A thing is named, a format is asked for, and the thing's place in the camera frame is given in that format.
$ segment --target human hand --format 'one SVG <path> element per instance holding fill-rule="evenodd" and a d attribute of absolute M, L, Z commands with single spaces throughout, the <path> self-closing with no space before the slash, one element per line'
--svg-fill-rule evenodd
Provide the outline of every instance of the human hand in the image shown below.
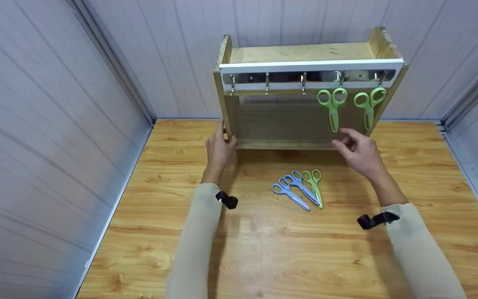
<path fill-rule="evenodd" d="M 375 140 L 347 127 L 342 127 L 340 131 L 348 136 L 341 141 L 333 140 L 332 144 L 353 170 L 368 180 L 388 174 Z"/>
<path fill-rule="evenodd" d="M 219 119 L 217 130 L 205 142 L 207 149 L 207 166 L 202 176 L 201 184 L 212 182 L 219 185 L 224 168 L 234 155 L 237 138 L 232 136 L 224 140 L 224 120 Z"/>

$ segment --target wooden table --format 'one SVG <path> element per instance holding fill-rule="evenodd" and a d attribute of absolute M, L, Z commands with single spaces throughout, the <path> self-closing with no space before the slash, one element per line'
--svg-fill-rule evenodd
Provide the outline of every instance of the wooden table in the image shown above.
<path fill-rule="evenodd" d="M 163 298 L 212 120 L 158 121 L 78 298 Z M 470 298 L 478 298 L 478 203 L 432 123 L 379 123 L 372 137 L 420 210 Z M 336 152 L 241 152 L 222 188 L 210 298 L 407 298 L 385 227 L 363 231 L 378 203 Z M 292 169 L 322 171 L 324 210 L 305 212 L 271 184 Z"/>

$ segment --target black wrist strap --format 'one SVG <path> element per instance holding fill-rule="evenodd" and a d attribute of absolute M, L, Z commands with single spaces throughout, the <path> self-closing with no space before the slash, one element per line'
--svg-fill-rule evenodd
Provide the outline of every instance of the black wrist strap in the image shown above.
<path fill-rule="evenodd" d="M 237 208 L 237 204 L 239 203 L 239 199 L 237 199 L 237 197 L 229 196 L 228 194 L 226 194 L 226 192 L 222 190 L 215 195 L 215 198 L 220 203 L 224 204 L 224 206 L 226 206 L 228 210 L 233 210 L 234 208 Z"/>
<path fill-rule="evenodd" d="M 364 214 L 360 216 L 359 218 L 357 218 L 357 223 L 359 223 L 362 229 L 368 230 L 382 223 L 391 223 L 392 221 L 396 221 L 399 219 L 400 219 L 400 216 L 397 216 L 396 214 L 392 212 L 386 211 L 386 212 L 381 212 L 375 215 L 374 217 L 372 217 L 372 219 L 370 219 L 370 216 L 368 216 L 367 214 Z"/>

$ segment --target wooden shelf unit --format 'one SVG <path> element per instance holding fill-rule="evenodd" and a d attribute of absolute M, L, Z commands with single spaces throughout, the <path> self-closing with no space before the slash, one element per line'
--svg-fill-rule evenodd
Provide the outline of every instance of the wooden shelf unit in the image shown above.
<path fill-rule="evenodd" d="M 240 96 L 264 95 L 264 91 L 235 91 L 234 95 L 229 95 L 224 91 L 220 78 L 219 67 L 222 63 L 390 58 L 402 59 L 402 55 L 384 27 L 374 28 L 367 42 L 345 44 L 234 49 L 230 36 L 225 35 L 220 45 L 214 78 L 227 131 L 238 138 L 239 149 L 329 150 L 332 149 L 331 140 L 341 137 L 340 133 L 332 132 L 326 108 L 318 103 L 300 102 L 301 89 L 270 91 L 271 95 L 296 95 L 297 103 L 241 104 Z M 346 102 L 338 107 L 339 127 L 352 127 L 369 136 L 407 70 L 408 64 L 404 62 L 392 86 L 386 88 L 386 98 L 375 107 L 373 126 L 369 130 L 364 126 L 364 110 L 354 105 L 353 96 L 360 91 L 370 92 L 370 89 L 348 89 Z M 305 91 L 309 95 L 316 95 L 319 89 Z"/>

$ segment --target wrist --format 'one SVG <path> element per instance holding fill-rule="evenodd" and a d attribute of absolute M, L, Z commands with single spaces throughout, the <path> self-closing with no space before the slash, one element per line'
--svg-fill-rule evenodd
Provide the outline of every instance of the wrist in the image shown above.
<path fill-rule="evenodd" d="M 385 184 L 388 184 L 389 182 L 391 182 L 391 180 L 393 180 L 392 176 L 386 168 L 382 168 L 377 172 L 374 172 L 372 175 L 367 176 L 367 179 L 374 188 L 376 186 L 383 186 Z"/>
<path fill-rule="evenodd" d="M 220 178 L 222 177 L 223 172 L 224 167 L 222 166 L 213 167 L 211 165 L 208 165 L 204 170 L 204 174 L 202 175 L 202 180 L 200 181 L 200 183 L 204 184 L 206 182 L 210 182 L 215 185 L 220 185 Z"/>

